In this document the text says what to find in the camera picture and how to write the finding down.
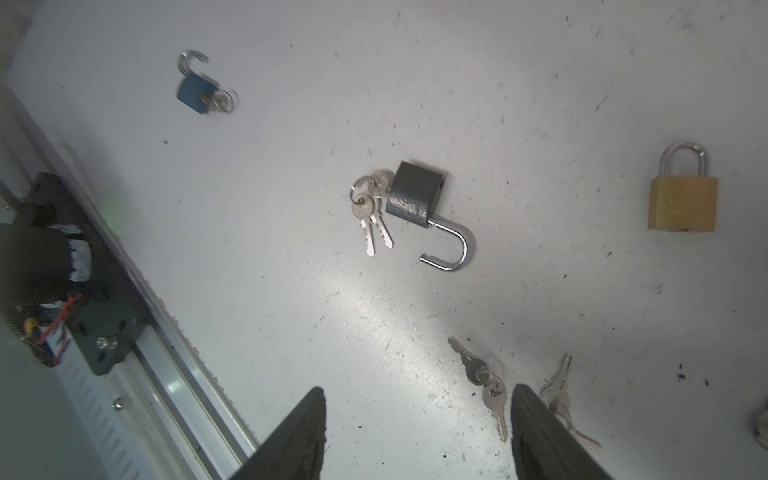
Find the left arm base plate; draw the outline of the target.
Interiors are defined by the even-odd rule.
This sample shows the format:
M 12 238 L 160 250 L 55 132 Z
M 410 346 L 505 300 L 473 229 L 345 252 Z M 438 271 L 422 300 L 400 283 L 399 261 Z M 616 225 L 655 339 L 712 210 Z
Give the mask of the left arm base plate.
M 1 316 L 47 367 L 70 347 L 105 375 L 152 315 L 64 181 L 41 173 L 1 226 Z

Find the blue padlock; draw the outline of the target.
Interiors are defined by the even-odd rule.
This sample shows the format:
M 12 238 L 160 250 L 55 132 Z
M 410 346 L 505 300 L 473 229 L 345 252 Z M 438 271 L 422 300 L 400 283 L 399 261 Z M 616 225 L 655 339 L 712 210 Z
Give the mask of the blue padlock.
M 229 114 L 238 106 L 237 94 L 232 90 L 223 89 L 218 82 L 197 73 L 192 68 L 192 61 L 202 63 L 209 61 L 202 52 L 194 49 L 183 50 L 177 59 L 177 68 L 183 76 L 177 91 L 176 99 L 198 114 L 209 113 Z
M 765 451 L 768 450 L 768 406 L 757 412 L 753 420 L 753 436 L 757 444 Z

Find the black padlock with keys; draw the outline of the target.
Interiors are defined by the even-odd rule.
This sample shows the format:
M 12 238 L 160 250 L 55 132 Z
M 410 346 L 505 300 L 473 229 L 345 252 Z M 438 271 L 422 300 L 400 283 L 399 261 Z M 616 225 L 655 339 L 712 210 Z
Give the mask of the black padlock with keys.
M 454 272 L 464 267 L 471 253 L 468 235 L 462 228 L 434 215 L 444 182 L 443 173 L 408 161 L 401 162 L 395 172 L 379 169 L 359 177 L 350 186 L 349 200 L 352 214 L 364 235 L 366 254 L 369 257 L 376 255 L 374 233 L 380 235 L 386 248 L 394 247 L 393 238 L 382 218 L 382 214 L 387 213 L 458 239 L 461 245 L 458 259 L 447 261 L 423 253 L 419 256 L 420 262 L 443 272 Z

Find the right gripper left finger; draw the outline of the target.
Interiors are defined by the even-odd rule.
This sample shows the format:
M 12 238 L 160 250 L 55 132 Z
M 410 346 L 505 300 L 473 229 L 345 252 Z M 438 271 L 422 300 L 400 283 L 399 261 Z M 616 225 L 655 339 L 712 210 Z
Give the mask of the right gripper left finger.
M 324 391 L 312 388 L 232 479 L 318 480 L 326 449 Z

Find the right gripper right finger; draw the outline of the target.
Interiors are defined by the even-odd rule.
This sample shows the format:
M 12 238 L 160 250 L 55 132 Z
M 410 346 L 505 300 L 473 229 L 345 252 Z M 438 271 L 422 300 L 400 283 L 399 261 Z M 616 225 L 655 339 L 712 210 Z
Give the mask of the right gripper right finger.
M 528 385 L 514 386 L 510 418 L 518 479 L 611 479 Z

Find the blue padlock key set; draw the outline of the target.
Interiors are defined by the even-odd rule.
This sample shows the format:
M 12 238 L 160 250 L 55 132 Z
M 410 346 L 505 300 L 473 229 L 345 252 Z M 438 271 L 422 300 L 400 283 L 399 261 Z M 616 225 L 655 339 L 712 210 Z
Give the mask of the blue padlock key set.
M 602 451 L 602 445 L 598 441 L 577 430 L 570 415 L 570 399 L 567 392 L 567 379 L 572 359 L 573 357 L 570 354 L 565 354 L 558 373 L 555 374 L 541 389 L 539 397 L 545 403 L 549 411 L 561 422 L 577 442 L 588 450 L 599 454 Z

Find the small brass padlock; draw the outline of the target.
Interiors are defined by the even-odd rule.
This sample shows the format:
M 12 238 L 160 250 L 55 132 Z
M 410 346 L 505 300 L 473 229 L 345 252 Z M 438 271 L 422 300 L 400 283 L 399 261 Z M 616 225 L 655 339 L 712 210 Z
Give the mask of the small brass padlock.
M 696 155 L 696 175 L 672 175 L 675 153 L 687 150 Z M 709 175 L 706 149 L 696 142 L 677 142 L 662 153 L 658 175 L 650 184 L 647 228 L 672 232 L 716 230 L 718 179 Z

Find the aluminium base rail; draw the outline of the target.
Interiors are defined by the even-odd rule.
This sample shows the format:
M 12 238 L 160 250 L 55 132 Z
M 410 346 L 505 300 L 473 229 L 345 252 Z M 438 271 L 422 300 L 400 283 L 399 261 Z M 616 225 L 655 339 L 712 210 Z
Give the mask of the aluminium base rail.
M 116 233 L 116 221 L 101 211 L 85 189 L 86 176 L 68 166 L 71 150 L 54 149 L 7 88 L 1 90 L 1 197 L 14 211 L 56 211 L 82 220 L 96 241 L 96 272 L 111 289 L 107 303 L 120 308 L 108 320 L 118 340 L 98 374 L 122 373 L 141 389 L 161 429 L 179 434 L 187 465 L 208 479 L 229 479 L 247 462 L 258 443 L 224 398 L 192 348 L 181 336 L 159 298 L 129 259 Z

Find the small key pair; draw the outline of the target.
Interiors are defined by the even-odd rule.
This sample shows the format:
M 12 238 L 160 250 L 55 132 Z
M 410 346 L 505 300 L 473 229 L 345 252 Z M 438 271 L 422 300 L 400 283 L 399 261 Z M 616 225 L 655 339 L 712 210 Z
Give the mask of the small key pair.
M 468 381 L 482 388 L 482 401 L 497 422 L 500 440 L 506 442 L 508 430 L 505 408 L 508 393 L 504 382 L 484 359 L 471 353 L 455 337 L 449 337 L 448 344 L 459 354 Z

